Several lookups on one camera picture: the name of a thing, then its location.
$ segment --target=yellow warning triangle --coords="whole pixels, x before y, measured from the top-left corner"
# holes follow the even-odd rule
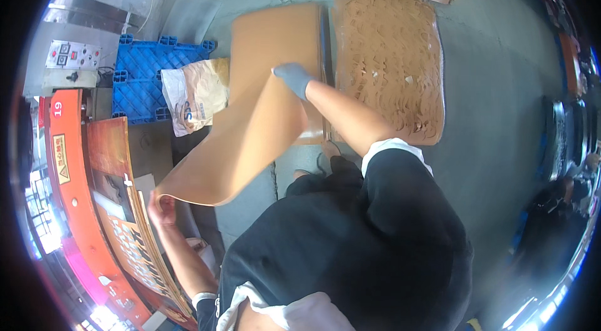
[[[67,166],[65,165],[60,172],[58,172],[61,176],[65,178],[69,178],[69,171],[67,170]]]

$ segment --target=warning sticker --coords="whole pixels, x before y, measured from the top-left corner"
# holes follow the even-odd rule
[[[67,165],[65,134],[52,136],[52,146],[54,147],[54,160],[56,163],[56,173],[58,174],[58,184],[66,184],[71,181],[71,177],[69,176],[69,166]]]

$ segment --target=white sleeve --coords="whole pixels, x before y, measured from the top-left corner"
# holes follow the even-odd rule
[[[217,298],[215,293],[196,293],[196,296],[192,297],[192,306],[194,306],[194,310],[196,311],[196,305],[198,305],[200,300],[206,300],[207,298],[214,300]]]
[[[363,162],[361,163],[361,173],[363,173],[363,177],[365,177],[365,174],[367,173],[367,165],[369,164],[372,157],[380,151],[384,151],[385,149],[389,148],[402,149],[409,153],[412,153],[419,159],[419,161],[422,164],[424,164],[424,167],[428,170],[428,172],[430,172],[432,177],[434,177],[434,175],[432,174],[432,168],[430,168],[430,166],[424,162],[424,155],[421,153],[421,150],[417,147],[413,147],[407,144],[407,142],[400,138],[381,140],[372,144],[370,150],[365,156],[363,156]]]

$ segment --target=white plastic bag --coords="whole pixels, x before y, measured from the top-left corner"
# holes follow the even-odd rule
[[[176,70],[161,70],[163,96],[173,132],[182,137],[213,124],[229,97],[229,59],[202,60]]]

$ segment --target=control panel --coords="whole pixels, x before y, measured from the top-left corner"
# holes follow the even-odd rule
[[[79,42],[53,40],[50,44],[46,69],[97,71],[102,48]]]

